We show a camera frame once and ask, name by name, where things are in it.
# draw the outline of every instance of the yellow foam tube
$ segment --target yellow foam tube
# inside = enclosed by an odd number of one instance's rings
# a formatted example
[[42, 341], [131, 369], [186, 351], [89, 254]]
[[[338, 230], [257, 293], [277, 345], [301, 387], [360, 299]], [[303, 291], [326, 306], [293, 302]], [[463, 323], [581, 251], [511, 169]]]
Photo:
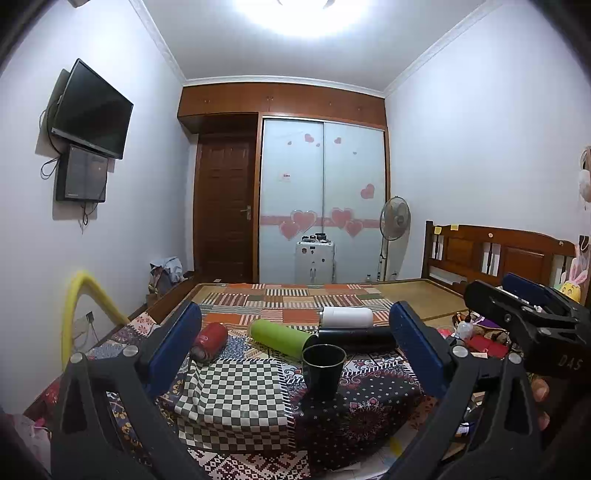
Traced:
[[95, 278], [87, 271], [81, 270], [74, 275], [68, 292], [66, 294], [66, 304], [64, 305], [64, 315], [61, 323], [61, 367], [66, 369], [66, 365], [70, 360], [72, 354], [72, 323], [74, 322], [74, 312], [78, 298], [80, 298], [80, 290], [82, 287], [89, 289], [89, 294], [92, 299], [97, 302], [99, 307], [109, 316], [111, 321], [127, 325], [129, 319], [123, 315], [115, 306], [111, 298], [98, 284]]

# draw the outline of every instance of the crown molding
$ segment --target crown molding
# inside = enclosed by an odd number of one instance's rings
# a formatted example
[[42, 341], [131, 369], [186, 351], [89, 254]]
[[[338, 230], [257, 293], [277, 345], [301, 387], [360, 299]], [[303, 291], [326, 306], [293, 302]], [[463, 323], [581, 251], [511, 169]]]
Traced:
[[152, 15], [150, 15], [150, 12], [148, 12], [148, 9], [146, 8], [144, 1], [129, 0], [129, 3], [131, 4], [133, 9], [135, 10], [135, 13], [138, 15], [139, 19], [143, 23], [145, 29], [148, 31], [148, 35], [150, 35], [150, 37], [156, 44], [156, 48], [158, 48], [158, 51], [164, 58], [164, 61], [173, 71], [175, 77], [178, 78], [178, 81], [181, 83], [181, 85], [184, 85], [187, 79], [185, 78], [185, 75], [183, 74], [181, 68], [178, 66], [177, 60], [174, 58], [174, 55], [170, 51], [168, 45], [166, 45], [166, 42], [160, 34], [160, 30], [158, 30], [156, 23], [154, 23]]
[[462, 35], [471, 26], [485, 18], [491, 12], [499, 8], [505, 0], [486, 0], [481, 6], [469, 13], [464, 19], [460, 20], [451, 30], [425, 50], [414, 62], [412, 62], [402, 73], [400, 73], [390, 85], [384, 90], [383, 96], [391, 95], [417, 70], [431, 60], [435, 55], [447, 47], [457, 37]]
[[193, 85], [208, 85], [210, 83], [236, 83], [236, 82], [274, 82], [274, 83], [299, 83], [317, 87], [338, 88], [351, 92], [364, 93], [374, 97], [384, 98], [384, 92], [372, 90], [366, 87], [350, 85], [348, 83], [332, 82], [330, 80], [309, 79], [305, 77], [284, 77], [276, 75], [234, 75], [226, 77], [207, 77], [201, 79], [189, 79], [184, 83], [185, 87]]

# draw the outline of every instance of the checkered cloth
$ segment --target checkered cloth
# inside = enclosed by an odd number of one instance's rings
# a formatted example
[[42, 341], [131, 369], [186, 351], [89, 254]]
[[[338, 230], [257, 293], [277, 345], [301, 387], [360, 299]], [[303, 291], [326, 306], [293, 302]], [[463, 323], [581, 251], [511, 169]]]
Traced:
[[284, 404], [280, 375], [279, 364], [269, 360], [192, 363], [174, 408], [179, 438], [213, 451], [291, 449], [291, 411]]

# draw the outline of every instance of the television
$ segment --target television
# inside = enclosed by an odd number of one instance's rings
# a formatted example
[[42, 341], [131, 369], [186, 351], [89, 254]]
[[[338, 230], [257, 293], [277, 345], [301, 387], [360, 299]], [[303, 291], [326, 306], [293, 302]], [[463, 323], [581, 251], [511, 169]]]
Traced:
[[134, 104], [81, 59], [62, 93], [51, 133], [112, 158], [123, 158]]

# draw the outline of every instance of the door handle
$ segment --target door handle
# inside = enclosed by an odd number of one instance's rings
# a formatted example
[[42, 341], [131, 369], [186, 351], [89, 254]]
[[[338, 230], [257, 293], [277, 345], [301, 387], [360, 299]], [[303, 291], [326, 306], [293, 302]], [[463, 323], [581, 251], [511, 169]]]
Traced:
[[246, 219], [250, 220], [252, 216], [252, 206], [248, 205], [244, 210], [240, 210], [241, 212], [246, 212]]

